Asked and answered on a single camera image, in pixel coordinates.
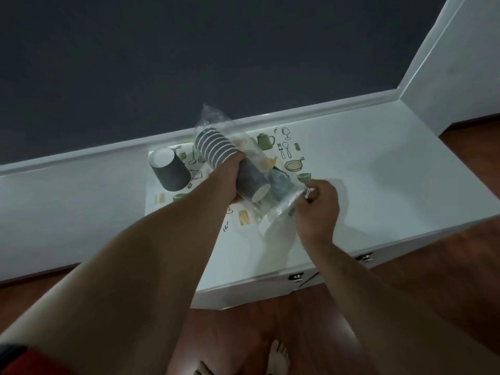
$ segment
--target white wall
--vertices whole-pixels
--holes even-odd
[[[147,149],[0,176],[0,280],[78,263],[144,215]]]
[[[438,135],[454,122],[500,113],[500,0],[447,3],[452,11],[457,5],[401,96]]]

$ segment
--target frying pan illustration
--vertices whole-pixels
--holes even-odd
[[[302,170],[302,160],[305,158],[302,157],[299,160],[289,160],[284,164],[285,170],[288,170],[290,172],[297,172]]]

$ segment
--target gray paper cup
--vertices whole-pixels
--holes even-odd
[[[217,168],[228,157],[238,152],[236,146],[213,127],[208,127],[197,135],[195,147],[212,168]],[[250,160],[241,161],[236,179],[238,194],[251,202],[259,202],[270,188],[266,177]]]
[[[191,181],[191,173],[169,147],[153,151],[149,156],[149,165],[161,186],[167,191],[181,190]]]

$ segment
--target red sleeve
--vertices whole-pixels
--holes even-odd
[[[10,362],[0,373],[2,375],[74,375],[32,348]]]

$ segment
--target dark gray wall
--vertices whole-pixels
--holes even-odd
[[[444,1],[4,0],[0,164],[396,88]]]

